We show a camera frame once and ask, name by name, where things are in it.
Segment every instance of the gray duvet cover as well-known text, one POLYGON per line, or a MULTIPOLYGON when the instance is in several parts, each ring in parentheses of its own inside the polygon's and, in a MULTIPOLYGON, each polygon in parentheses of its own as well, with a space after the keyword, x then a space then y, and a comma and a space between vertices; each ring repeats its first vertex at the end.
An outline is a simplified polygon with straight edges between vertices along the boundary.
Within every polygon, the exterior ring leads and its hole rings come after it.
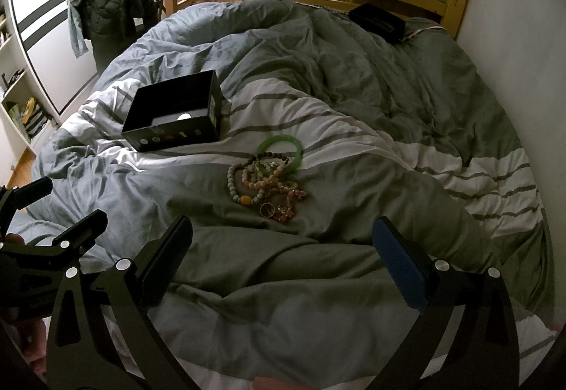
MULTIPOLYGON (((412 20, 407 34, 428 26, 412 20)), ((33 176, 43 175, 54 192, 29 207, 34 218, 60 228, 97 208, 109 216, 84 270, 134 257, 190 217, 194 242, 150 317, 178 358, 243 382, 324 388, 384 366, 417 313, 371 246, 378 216, 462 269, 499 267, 525 307, 552 304, 528 158, 441 29, 391 46, 340 13, 287 1, 189 7, 114 60, 42 150, 33 176), (220 142, 127 145, 137 88, 209 69, 226 98, 220 142), (226 186, 228 166, 274 134, 305 148, 294 177, 309 197, 286 224, 234 203, 226 186)), ((12 231, 38 236, 29 223, 12 231)))

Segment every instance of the black box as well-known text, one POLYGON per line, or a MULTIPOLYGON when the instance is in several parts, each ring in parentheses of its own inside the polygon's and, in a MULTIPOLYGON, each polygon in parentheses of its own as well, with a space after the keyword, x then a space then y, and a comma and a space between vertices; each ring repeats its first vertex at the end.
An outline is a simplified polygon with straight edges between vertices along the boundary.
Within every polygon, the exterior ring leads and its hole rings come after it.
POLYGON ((389 43, 403 39, 405 21, 372 4, 363 4, 348 12, 348 17, 366 31, 381 36, 389 43))
POLYGON ((122 135, 139 152, 220 139, 222 91, 214 71, 138 89, 122 135))

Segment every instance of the wooden floor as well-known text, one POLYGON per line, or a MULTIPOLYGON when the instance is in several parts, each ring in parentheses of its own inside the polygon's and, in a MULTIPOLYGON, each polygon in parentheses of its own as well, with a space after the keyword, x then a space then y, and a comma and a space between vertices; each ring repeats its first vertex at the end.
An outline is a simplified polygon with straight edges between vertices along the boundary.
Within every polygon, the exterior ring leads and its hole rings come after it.
POLYGON ((26 149, 18 161, 12 177, 7 187, 11 189, 14 186, 22 187, 32 182, 32 164, 35 160, 35 154, 26 149))

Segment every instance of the metal screw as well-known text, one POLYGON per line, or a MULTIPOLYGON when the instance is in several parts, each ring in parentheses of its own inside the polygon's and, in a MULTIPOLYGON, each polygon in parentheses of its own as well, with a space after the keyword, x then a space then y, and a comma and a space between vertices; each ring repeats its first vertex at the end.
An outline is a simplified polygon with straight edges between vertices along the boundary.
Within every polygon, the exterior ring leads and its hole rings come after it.
POLYGON ((128 270, 129 266, 132 265, 132 262, 129 259, 120 259, 117 263, 116 263, 116 268, 118 270, 128 270))
POLYGON ((501 276, 501 272, 499 272, 499 270, 497 270, 495 267, 490 267, 487 270, 487 273, 494 279, 498 279, 501 276))
POLYGON ((450 268, 450 264, 448 264, 446 261, 443 261, 442 259, 439 259, 435 261, 434 267, 436 267, 437 270, 440 270, 441 272, 446 272, 450 268))
POLYGON ((67 271, 65 272, 65 276, 68 279, 72 279, 76 274, 79 273, 79 270, 76 267, 70 267, 67 269, 67 271))

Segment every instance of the green jade bangle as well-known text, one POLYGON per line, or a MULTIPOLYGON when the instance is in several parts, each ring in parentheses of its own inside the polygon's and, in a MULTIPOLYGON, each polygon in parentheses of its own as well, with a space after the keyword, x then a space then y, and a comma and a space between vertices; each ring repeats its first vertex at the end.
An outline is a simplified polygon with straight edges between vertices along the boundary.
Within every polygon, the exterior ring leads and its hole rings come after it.
POLYGON ((294 154, 293 161, 283 169, 281 175, 283 176, 285 174, 292 173, 297 168, 299 168, 299 165, 301 165, 301 161, 303 159, 303 147, 301 145, 301 142, 297 138, 288 135, 272 136, 271 138, 266 139, 264 142, 262 142, 262 144, 259 145, 259 147, 256 149, 256 153, 262 154, 266 152, 267 149, 276 142, 290 142, 295 146, 296 152, 294 154))

